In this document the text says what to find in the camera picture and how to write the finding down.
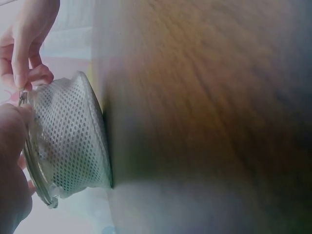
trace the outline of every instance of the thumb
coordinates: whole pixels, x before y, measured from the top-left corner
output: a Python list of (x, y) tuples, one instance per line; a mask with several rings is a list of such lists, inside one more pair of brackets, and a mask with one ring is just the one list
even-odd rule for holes
[(27, 83), (29, 73), (29, 48), (31, 41), (26, 33), (19, 32), (14, 38), (12, 54), (12, 70), (14, 83), (18, 89), (23, 89)]

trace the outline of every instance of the wooden table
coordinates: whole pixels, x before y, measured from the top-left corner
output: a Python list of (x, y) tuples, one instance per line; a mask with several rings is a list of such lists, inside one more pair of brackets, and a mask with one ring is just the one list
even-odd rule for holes
[(312, 233), (312, 2), (96, 9), (119, 232)]

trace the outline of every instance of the wood grain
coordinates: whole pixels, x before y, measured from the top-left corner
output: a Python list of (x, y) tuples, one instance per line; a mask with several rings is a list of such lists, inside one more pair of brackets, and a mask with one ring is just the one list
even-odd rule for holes
[(122, 234), (312, 233), (312, 3), (97, 2)]

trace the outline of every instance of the white mesh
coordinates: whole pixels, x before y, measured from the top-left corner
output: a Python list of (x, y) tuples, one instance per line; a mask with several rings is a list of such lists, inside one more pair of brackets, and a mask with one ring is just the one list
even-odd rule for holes
[(35, 112), (31, 147), (50, 195), (66, 198), (86, 187), (109, 187), (102, 114), (85, 74), (40, 86), (29, 92), (28, 102)]

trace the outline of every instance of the hand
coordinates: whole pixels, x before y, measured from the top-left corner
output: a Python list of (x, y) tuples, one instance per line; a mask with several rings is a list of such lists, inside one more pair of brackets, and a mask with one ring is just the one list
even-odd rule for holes
[(27, 125), (32, 119), (29, 105), (0, 106), (0, 233), (13, 233), (32, 208), (35, 188), (23, 173)]
[(14, 89), (51, 83), (39, 50), (59, 12), (59, 0), (25, 0), (14, 23), (0, 38), (0, 78)]

